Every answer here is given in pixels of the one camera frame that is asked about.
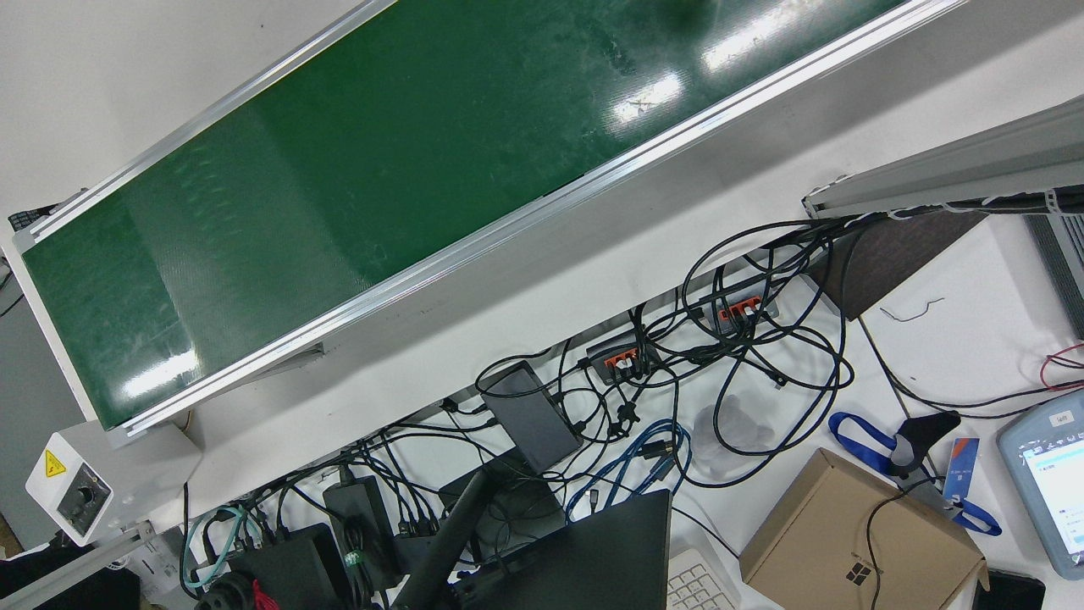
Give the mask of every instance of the yellow warning sticker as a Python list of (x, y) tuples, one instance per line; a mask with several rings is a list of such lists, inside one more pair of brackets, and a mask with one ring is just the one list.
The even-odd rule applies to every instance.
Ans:
[(56, 456), (52, 452), (46, 450), (46, 479), (50, 477), (56, 477), (57, 475), (64, 475), (67, 469), (61, 464), (61, 460), (56, 459)]

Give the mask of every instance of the gray tablet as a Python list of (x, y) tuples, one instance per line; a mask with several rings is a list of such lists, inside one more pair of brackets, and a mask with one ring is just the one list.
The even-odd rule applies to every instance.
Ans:
[(1055, 571), (1084, 579), (1084, 391), (1034, 407), (997, 445)]

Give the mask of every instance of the blue lanyard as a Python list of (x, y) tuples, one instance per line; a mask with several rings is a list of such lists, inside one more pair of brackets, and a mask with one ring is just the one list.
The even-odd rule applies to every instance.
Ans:
[[(848, 420), (859, 425), (859, 427), (862, 428), (862, 430), (868, 434), (870, 439), (888, 450), (889, 453), (895, 450), (895, 438), (885, 434), (874, 425), (854, 414), (840, 412), (833, 414), (833, 416), (828, 418), (828, 430), (831, 431), (831, 436), (836, 438), (836, 441), (838, 441), (839, 444), (848, 451), (848, 453), (859, 458), (863, 464), (876, 470), (880, 475), (888, 477), (889, 466), (892, 464), (888, 456), (863, 445), (850, 437), (844, 437), (839, 432), (839, 427)], [(920, 468), (922, 473), (925, 473), (928, 478), (929, 472), (926, 468)], [(982, 508), (976, 506), (966, 498), (962, 499), (954, 506), (959, 509), (959, 512), (952, 518), (953, 522), (980, 534), (988, 534), (991, 536), (1001, 535), (1002, 528), (997, 524), (997, 520)]]

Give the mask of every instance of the keyboard keys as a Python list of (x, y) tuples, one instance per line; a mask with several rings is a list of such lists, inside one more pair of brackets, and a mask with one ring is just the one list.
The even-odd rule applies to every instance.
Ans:
[(670, 610), (734, 610), (704, 557), (689, 549), (670, 560)]

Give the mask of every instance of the clear plastic bag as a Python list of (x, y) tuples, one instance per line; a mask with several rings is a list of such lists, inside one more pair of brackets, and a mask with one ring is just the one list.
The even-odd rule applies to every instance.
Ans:
[[(735, 454), (719, 443), (712, 426), (715, 406), (708, 405), (693, 420), (693, 468), (701, 477), (719, 480), (731, 472), (748, 468), (758, 462), (756, 456)], [(762, 452), (769, 450), (774, 433), (757, 424), (739, 406), (737, 397), (723, 397), (719, 407), (719, 431), (726, 443), (738, 450)]]

